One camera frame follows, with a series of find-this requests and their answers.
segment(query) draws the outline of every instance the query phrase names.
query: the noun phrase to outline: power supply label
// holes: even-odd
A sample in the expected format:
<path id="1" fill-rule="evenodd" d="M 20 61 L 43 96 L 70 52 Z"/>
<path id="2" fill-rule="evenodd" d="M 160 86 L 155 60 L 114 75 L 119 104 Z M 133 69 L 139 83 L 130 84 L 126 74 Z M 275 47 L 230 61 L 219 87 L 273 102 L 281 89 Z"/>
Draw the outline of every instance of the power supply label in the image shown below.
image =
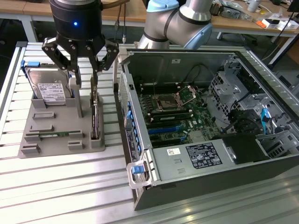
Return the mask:
<path id="1" fill-rule="evenodd" d="M 186 149 L 190 160 L 196 169 L 222 164 L 222 161 L 211 142 L 187 146 Z"/>

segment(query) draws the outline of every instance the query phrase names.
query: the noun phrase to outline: motherboard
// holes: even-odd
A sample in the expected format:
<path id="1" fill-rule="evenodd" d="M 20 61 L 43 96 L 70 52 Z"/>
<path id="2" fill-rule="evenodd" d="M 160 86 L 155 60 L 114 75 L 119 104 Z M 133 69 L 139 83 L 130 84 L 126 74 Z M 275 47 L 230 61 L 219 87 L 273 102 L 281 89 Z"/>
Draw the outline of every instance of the motherboard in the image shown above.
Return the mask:
<path id="1" fill-rule="evenodd" d="M 154 148 L 206 141 L 220 133 L 197 87 L 139 94 L 139 102 Z"/>

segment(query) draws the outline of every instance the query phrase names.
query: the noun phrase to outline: hard drive holder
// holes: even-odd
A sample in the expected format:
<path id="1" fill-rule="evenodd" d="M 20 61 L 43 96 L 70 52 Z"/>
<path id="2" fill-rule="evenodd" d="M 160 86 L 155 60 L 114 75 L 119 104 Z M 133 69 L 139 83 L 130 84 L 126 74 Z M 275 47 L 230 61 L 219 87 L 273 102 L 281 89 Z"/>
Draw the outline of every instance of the hard drive holder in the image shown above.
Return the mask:
<path id="1" fill-rule="evenodd" d="M 69 79 L 74 98 L 65 105 L 46 105 L 43 99 L 31 99 L 19 158 L 90 153 L 105 150 L 103 100 L 99 97 L 99 139 L 91 139 L 90 97 L 80 96 L 80 84 Z"/>

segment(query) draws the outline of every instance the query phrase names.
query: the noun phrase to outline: hard drive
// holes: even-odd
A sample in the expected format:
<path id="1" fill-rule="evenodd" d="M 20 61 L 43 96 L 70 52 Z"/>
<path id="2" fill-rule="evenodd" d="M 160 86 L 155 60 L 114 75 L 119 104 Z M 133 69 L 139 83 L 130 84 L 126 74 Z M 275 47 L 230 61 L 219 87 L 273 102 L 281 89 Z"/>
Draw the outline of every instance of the hard drive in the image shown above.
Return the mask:
<path id="1" fill-rule="evenodd" d="M 43 99 L 46 105 L 64 105 L 66 98 L 73 97 L 66 70 L 42 65 L 26 67 L 26 73 L 35 98 Z"/>

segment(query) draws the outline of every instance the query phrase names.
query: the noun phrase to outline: table surface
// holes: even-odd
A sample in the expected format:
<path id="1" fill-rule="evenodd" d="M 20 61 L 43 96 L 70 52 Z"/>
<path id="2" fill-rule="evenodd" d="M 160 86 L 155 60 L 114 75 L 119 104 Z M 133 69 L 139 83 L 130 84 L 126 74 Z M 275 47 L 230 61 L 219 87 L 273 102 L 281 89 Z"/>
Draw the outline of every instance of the table surface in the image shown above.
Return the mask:
<path id="1" fill-rule="evenodd" d="M 13 80 L 0 120 L 6 121 L 0 130 L 0 220 L 5 220 L 1 223 L 298 223 L 299 166 L 269 180 L 134 211 L 113 97 L 113 68 L 99 77 L 106 117 L 105 151 L 18 159 L 32 97 L 20 62 L 50 62 L 41 46 L 31 43 L 22 48 L 11 61 L 15 69 L 7 74 Z M 80 58 L 79 66 L 80 94 L 88 96 L 92 68 L 87 58 Z"/>
<path id="2" fill-rule="evenodd" d="M 257 19 L 260 14 L 259 13 L 251 13 L 247 11 L 247 6 L 244 2 L 235 1 L 239 3 L 244 12 L 253 16 L 254 19 Z M 283 11 L 283 16 L 289 16 L 290 13 L 287 10 L 280 6 L 273 5 L 270 1 L 262 2 L 263 6 L 267 7 L 273 13 L 279 12 L 280 9 Z M 145 22 L 146 19 L 146 9 L 141 0 L 130 0 L 129 3 L 126 4 L 126 21 L 132 22 Z M 49 5 L 49 0 L 45 0 L 43 3 L 30 3 L 24 0 L 0 0 L 0 12 L 3 13 L 24 13 L 29 15 L 45 15 L 51 16 L 51 8 Z M 118 14 L 117 9 L 109 9 L 103 11 L 103 19 L 104 20 L 116 20 Z M 252 30 L 252 31 L 261 31 L 261 32 L 277 32 L 278 29 L 263 29 L 254 22 L 241 21 L 241 20 L 233 20 L 229 18 L 223 18 L 221 16 L 213 16 L 212 24 L 214 28 L 220 29 L 237 29 L 237 30 Z M 299 33 L 299 29 L 296 30 L 285 30 L 284 33 L 289 34 L 297 34 Z"/>
<path id="3" fill-rule="evenodd" d="M 25 0 L 0 0 L 0 13 L 23 14 Z"/>

